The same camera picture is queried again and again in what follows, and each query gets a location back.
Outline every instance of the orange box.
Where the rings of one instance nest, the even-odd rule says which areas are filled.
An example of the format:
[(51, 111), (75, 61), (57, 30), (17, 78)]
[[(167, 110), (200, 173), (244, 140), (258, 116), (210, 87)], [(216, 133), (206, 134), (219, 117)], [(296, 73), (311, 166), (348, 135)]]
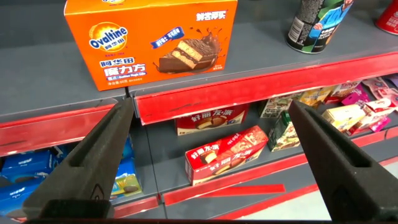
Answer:
[(224, 69), (237, 0), (68, 0), (99, 90)]

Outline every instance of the drink can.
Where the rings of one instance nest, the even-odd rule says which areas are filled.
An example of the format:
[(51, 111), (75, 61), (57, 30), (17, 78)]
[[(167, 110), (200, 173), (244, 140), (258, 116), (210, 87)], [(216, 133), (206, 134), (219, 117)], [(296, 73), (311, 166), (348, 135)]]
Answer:
[(301, 0), (287, 44), (306, 54), (325, 49), (354, 0)]
[(381, 14), (376, 26), (390, 34), (398, 35), (398, 0), (394, 0)]

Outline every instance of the black can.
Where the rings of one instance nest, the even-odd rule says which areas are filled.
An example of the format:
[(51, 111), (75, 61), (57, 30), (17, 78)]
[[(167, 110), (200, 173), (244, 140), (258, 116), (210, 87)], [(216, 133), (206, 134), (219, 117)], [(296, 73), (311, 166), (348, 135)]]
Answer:
[(301, 0), (287, 43), (306, 54), (325, 49), (354, 0)]

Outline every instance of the chocolate wafer cake image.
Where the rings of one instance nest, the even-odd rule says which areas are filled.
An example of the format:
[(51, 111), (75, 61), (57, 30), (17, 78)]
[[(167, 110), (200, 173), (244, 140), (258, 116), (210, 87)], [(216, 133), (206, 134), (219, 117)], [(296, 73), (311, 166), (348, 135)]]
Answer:
[(177, 47), (159, 59), (162, 73), (181, 73), (207, 70), (218, 56), (219, 48), (207, 39), (183, 39)]

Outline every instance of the chocolate pie box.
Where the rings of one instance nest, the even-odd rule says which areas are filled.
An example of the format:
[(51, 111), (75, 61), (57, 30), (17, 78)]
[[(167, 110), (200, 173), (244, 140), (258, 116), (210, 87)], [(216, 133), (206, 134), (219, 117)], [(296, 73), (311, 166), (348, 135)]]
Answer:
[(177, 135), (240, 124), (248, 113), (249, 104), (230, 106), (175, 119)]
[(99, 90), (225, 68), (237, 0), (68, 0), (64, 15)]
[(210, 180), (246, 162), (257, 159), (268, 137), (259, 126), (185, 153), (185, 172), (192, 185)]

